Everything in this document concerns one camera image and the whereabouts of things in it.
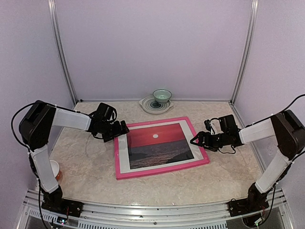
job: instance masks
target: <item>lavender wall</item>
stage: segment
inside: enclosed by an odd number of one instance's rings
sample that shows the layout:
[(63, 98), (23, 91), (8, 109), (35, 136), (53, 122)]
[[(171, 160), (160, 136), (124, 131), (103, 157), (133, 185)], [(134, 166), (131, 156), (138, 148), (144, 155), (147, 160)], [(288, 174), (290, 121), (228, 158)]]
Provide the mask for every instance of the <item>lavender wall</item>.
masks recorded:
[(83, 100), (230, 100), (251, 0), (56, 1), (64, 51)]
[[(37, 99), (72, 107), (63, 79), (46, 0), (0, 4), (0, 228), (13, 228), (35, 179), (27, 151), (14, 140), (10, 120)], [(22, 118), (16, 119), (15, 128)], [(59, 129), (51, 134), (54, 143)]]
[[(261, 0), (254, 39), (236, 107), (245, 124), (285, 108), (305, 93), (305, 2)], [(305, 98), (291, 110), (305, 124)], [(266, 165), (276, 140), (257, 142)], [(305, 228), (305, 156), (300, 157), (282, 181), (298, 229)]]

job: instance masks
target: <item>green bowl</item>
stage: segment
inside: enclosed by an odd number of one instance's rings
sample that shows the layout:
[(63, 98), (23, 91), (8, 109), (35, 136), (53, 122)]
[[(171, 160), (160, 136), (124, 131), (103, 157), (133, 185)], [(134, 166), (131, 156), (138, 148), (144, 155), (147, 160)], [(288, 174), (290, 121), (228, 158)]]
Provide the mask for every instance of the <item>green bowl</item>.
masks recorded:
[(155, 101), (161, 104), (165, 104), (170, 100), (172, 93), (165, 89), (159, 89), (153, 92), (153, 96)]

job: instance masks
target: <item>robotic arm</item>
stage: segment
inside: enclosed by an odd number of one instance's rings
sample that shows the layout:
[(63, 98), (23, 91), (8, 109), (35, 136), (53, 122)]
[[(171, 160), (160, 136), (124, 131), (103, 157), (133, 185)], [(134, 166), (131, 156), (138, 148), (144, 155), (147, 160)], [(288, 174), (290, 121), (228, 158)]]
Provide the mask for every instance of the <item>robotic arm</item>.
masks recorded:
[(62, 199), (62, 190), (53, 175), (48, 153), (48, 139), (53, 126), (62, 126), (90, 132), (93, 137), (104, 142), (129, 132), (125, 121), (116, 121), (115, 108), (100, 103), (91, 114), (57, 107), (43, 101), (36, 101), (19, 125), (24, 144), (29, 149), (32, 171), (39, 179), (43, 192), (43, 209), (64, 215), (79, 217), (83, 204), (78, 201)]
[(276, 136), (277, 153), (262, 176), (250, 186), (248, 198), (232, 200), (228, 203), (232, 217), (260, 211), (263, 207), (268, 208), (267, 194), (287, 174), (294, 158), (305, 147), (304, 126), (291, 110), (277, 113), (244, 129), (237, 127), (233, 115), (220, 117), (217, 120), (223, 133), (212, 135), (214, 130), (211, 129), (211, 121), (206, 120), (205, 127), (211, 132), (199, 132), (191, 140), (191, 144), (217, 151), (223, 146), (231, 145), (234, 149), (259, 139)]

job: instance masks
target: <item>picture frame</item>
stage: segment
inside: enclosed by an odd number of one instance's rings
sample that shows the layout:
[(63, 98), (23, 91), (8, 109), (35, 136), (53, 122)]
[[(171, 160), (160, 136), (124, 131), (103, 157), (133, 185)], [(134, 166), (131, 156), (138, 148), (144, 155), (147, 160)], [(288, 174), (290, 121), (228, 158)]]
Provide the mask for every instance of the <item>picture frame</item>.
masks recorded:
[(203, 147), (190, 144), (196, 135), (188, 117), (127, 125), (115, 138), (117, 180), (157, 175), (210, 163)]

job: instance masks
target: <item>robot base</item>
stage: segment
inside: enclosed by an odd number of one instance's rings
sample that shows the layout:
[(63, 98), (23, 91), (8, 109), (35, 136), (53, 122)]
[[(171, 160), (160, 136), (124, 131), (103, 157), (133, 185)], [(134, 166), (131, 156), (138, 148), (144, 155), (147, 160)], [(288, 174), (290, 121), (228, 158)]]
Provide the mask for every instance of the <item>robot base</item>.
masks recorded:
[(228, 203), (230, 216), (240, 216), (256, 211), (263, 210), (263, 207), (267, 209), (269, 207), (268, 201), (262, 200), (260, 203), (257, 203), (255, 207), (252, 207), (251, 210), (248, 209), (249, 201), (248, 198), (233, 200)]
[(78, 218), (81, 216), (83, 203), (69, 199), (62, 199), (62, 206), (64, 206), (64, 208), (55, 208), (54, 206), (48, 205), (47, 202), (43, 202), (41, 208), (63, 215)]

